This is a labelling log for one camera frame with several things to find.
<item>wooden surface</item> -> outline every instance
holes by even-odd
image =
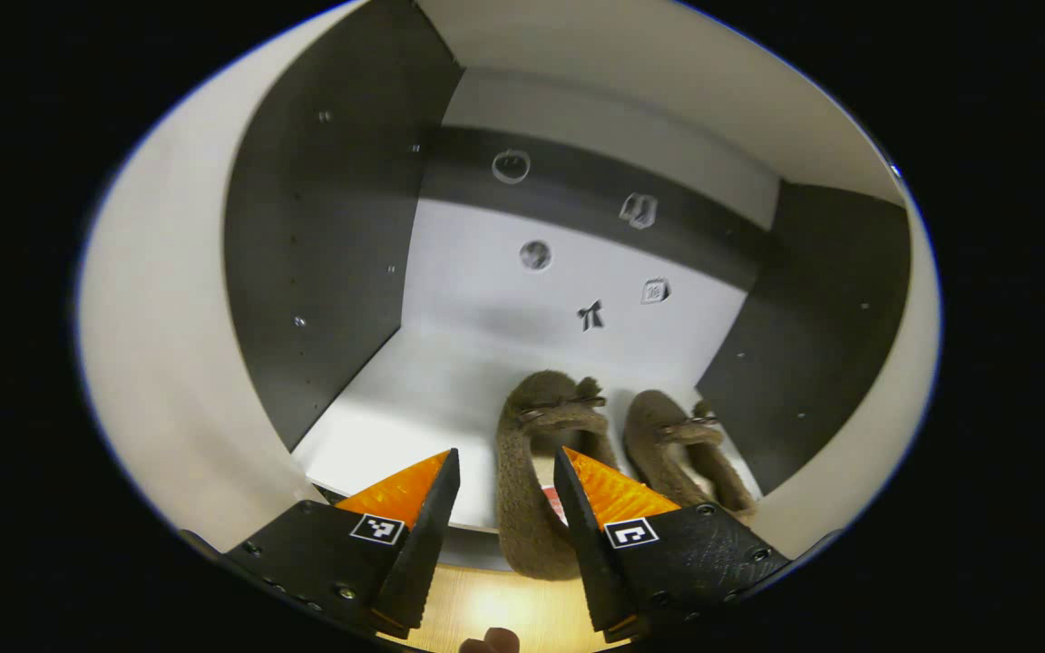
[[[580,653],[612,649],[594,632],[583,581],[536,581],[513,572],[439,565],[429,587],[422,627],[408,640],[422,650],[451,653],[488,628],[519,636],[519,653]]]

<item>slipper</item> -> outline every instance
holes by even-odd
[[[725,454],[723,434],[707,402],[689,418],[679,404],[659,390],[635,395],[623,429],[623,447],[644,483],[681,506],[715,502],[749,526],[756,500]]]
[[[562,446],[617,466],[607,418],[595,412],[605,403],[593,377],[576,384],[549,370],[528,376],[506,398],[498,417],[498,542],[518,574],[542,580],[580,575],[567,524],[543,486],[554,485]]]

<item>brown fuzzy slipper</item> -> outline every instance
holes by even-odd
[[[578,386],[562,372],[536,372],[506,398],[498,417],[498,541],[518,574],[565,580],[580,575],[567,526],[560,521],[543,486],[554,485],[560,446],[616,467],[607,442],[607,418],[599,384]]]
[[[747,526],[756,515],[756,500],[720,451],[723,435],[710,429],[707,403],[696,404],[694,417],[659,390],[635,395],[623,429],[627,457],[644,483],[681,506],[707,500]]]

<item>shoe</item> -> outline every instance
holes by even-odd
[[[562,372],[536,372],[506,398],[498,417],[498,542],[506,562],[532,579],[578,578],[570,532],[543,486],[554,486],[555,454],[578,450],[616,467],[599,384]]]
[[[623,447],[651,489],[681,506],[715,502],[749,526],[756,500],[725,454],[723,434],[705,402],[696,404],[693,418],[659,390],[646,390],[631,400]]]

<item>white floor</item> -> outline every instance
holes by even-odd
[[[519,261],[519,249],[532,240],[551,248],[552,263],[542,272]],[[654,278],[667,278],[671,295],[643,303],[643,286]],[[584,330],[577,310],[596,301],[602,327]],[[694,384],[743,301],[742,290],[642,250],[422,200],[410,240],[402,329],[328,406],[294,458],[314,483],[354,493],[457,447],[462,488],[450,523],[495,533],[494,430],[519,381],[541,369],[596,377],[621,470],[634,475],[621,442],[631,398],[659,389],[690,412],[699,400]],[[725,453],[760,496],[730,438]]]

